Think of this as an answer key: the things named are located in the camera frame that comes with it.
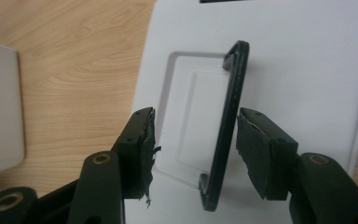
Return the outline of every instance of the metal screw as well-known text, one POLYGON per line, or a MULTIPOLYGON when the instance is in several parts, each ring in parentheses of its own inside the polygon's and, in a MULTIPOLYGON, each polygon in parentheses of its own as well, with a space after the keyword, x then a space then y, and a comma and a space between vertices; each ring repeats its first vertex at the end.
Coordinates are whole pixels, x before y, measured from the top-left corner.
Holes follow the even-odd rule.
POLYGON ((0 198, 0 212, 6 211, 19 204, 24 196, 21 192, 9 193, 0 198))
POLYGON ((110 161, 110 155, 109 154, 106 154, 106 153, 103 153, 103 154, 100 154, 96 157, 94 157, 92 159, 92 162, 94 162, 95 164, 99 165, 99 164, 103 164, 103 163, 106 163, 108 161, 110 161))
POLYGON ((318 165, 327 165, 330 163, 329 159, 320 155, 310 155, 310 160, 318 165))

